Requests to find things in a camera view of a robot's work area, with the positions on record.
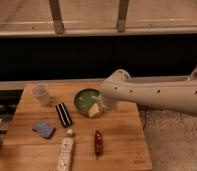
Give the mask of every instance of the white remote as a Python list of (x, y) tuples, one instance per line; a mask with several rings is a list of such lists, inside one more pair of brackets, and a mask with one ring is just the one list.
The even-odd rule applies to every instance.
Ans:
[(57, 171), (70, 171), (73, 148), (74, 140), (72, 137), (66, 137), (62, 140)]

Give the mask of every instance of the floor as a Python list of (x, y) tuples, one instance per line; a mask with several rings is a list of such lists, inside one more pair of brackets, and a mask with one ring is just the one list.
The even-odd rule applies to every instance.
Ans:
[(197, 117), (139, 107), (154, 171), (197, 170)]
[[(0, 0), (0, 30), (53, 29), (49, 1)], [(119, 0), (61, 0), (64, 25), (115, 28)], [(197, 25), (197, 0), (130, 0), (127, 27)]]

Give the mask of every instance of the black and white object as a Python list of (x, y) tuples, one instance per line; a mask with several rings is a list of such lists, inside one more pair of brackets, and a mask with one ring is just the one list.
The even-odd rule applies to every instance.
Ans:
[(70, 135), (68, 132), (68, 137), (62, 140), (59, 159), (57, 163), (57, 171), (70, 171), (71, 168), (72, 155), (74, 150), (74, 139), (72, 138), (73, 135)]
[(71, 120), (71, 117), (70, 117), (70, 115), (68, 113), (68, 110), (67, 110), (64, 103), (57, 104), (56, 105), (56, 110), (57, 110), (59, 119), (60, 119), (63, 127), (66, 128), (66, 127), (73, 124), (72, 120)]

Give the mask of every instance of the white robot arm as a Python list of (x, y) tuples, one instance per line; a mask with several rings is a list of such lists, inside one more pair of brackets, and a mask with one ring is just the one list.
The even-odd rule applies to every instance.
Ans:
[(116, 70), (100, 85), (99, 106), (116, 107), (118, 101), (130, 101), (197, 116), (197, 80), (159, 83), (130, 83), (125, 70)]

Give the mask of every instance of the paper cup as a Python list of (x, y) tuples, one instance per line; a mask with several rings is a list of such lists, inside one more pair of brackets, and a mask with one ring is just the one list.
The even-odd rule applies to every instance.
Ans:
[(50, 103), (49, 91), (46, 84), (38, 84), (33, 87), (32, 94), (35, 96), (42, 106)]

